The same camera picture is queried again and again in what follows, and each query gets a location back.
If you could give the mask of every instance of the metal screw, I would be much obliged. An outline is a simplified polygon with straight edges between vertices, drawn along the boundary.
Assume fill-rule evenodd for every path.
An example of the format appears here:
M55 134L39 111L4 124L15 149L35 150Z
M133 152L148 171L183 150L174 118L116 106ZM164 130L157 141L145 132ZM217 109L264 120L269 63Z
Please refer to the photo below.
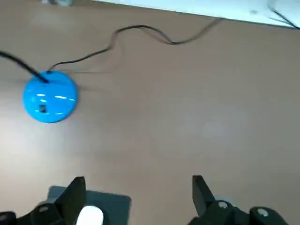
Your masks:
M0 221L6 220L6 218L7 218L7 215L1 215L0 216Z
M257 212L259 215L261 215L263 217L267 217L269 215L268 212L264 209L258 209Z
M44 212L47 211L48 207L47 206L42 206L41 208L39 208L39 212Z
M228 205L225 202L219 202L218 206L222 209L227 209Z

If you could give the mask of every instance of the blue dome object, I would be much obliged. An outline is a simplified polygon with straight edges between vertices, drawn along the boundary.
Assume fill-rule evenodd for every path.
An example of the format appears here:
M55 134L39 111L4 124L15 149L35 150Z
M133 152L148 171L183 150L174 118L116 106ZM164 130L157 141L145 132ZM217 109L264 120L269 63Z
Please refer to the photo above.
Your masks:
M36 77L28 81L23 93L26 111L31 117L44 123L55 123L65 119L77 104L76 84L61 72L42 72L41 75L49 80L49 83L43 83Z

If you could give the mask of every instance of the white object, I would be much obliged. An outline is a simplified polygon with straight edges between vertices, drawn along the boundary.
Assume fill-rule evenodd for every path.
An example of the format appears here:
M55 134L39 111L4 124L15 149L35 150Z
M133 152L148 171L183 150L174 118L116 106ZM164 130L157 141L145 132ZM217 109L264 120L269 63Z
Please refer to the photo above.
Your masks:
M102 225L103 212L96 206L85 206L80 211L76 225Z
M268 8L276 10L300 26L299 0L95 0L130 6L170 10L182 13L207 15L232 20L289 26Z

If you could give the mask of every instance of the brown table surface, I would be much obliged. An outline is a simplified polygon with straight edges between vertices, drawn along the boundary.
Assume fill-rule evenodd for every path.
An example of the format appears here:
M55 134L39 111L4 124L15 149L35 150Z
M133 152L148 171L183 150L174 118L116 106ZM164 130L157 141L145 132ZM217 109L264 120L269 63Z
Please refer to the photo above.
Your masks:
M80 1L0 1L0 49L38 70L107 45L132 24L174 39L212 19ZM116 48L57 67L78 84L66 120L44 124L24 111L30 76L0 60L0 210L22 215L51 185L84 175L90 190L132 198L131 225L185 225L196 215L192 175L241 209L264 205L290 224L300 202L300 32L223 21L201 39L163 45L141 31Z

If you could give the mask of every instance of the black cable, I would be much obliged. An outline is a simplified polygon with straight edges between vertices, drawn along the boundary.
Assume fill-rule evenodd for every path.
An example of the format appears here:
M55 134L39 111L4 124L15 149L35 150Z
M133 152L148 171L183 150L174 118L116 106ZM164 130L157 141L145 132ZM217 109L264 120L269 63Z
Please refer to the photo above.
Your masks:
M163 39L160 39L158 37L154 37L153 35L151 35L153 38L155 38L156 40L167 44L167 45L182 45L182 44L186 44L189 42L192 42L198 38L200 38L202 35L204 35L207 31L209 31L212 27L214 27L215 25L217 25L222 19L221 18L217 18L214 21L212 21L210 24L208 24L206 27L204 27L199 33L195 34L194 36L186 39L186 40L182 40L182 41L172 41L164 32L162 32L161 30L151 27L151 26L147 26L147 25L133 25L133 26L128 26L128 27L124 27L124 28L120 28L118 30L116 30L111 37L111 41L108 44L108 46L100 51L88 54L80 59L77 60L71 60L71 61L64 61L64 62L59 62L54 64L53 66L51 66L48 69L48 73L50 73L56 66L61 65L61 64L70 64L70 63L77 63L83 60L86 60L90 57L93 57L95 55L99 55L105 52L108 52L109 50L112 50L116 44L116 40L117 37L120 33L126 31L126 30L131 30L131 29L142 29L142 30L149 30L149 31L154 31L155 33L159 34Z
M49 81L44 78L38 71L36 71L34 68L32 68L31 66L29 66L28 64L26 64L23 60L21 60L20 58L4 52L4 51L0 51L0 57L3 57L5 59L9 59L13 62L15 62L16 64L18 64L20 67L22 67L23 69L27 70L29 73L31 73L32 75L34 75L37 79L39 79L41 82L44 83L48 83Z
M280 12L278 12L276 9L275 9L275 6L274 6L274 3L271 4L271 2L268 3L268 8L269 10L271 10L273 13L275 13L276 15L278 15L281 19L283 19L284 21L281 21L283 23L286 23L298 30L300 30L300 27L298 27L296 24L294 24L292 21L290 21L285 15L281 14Z

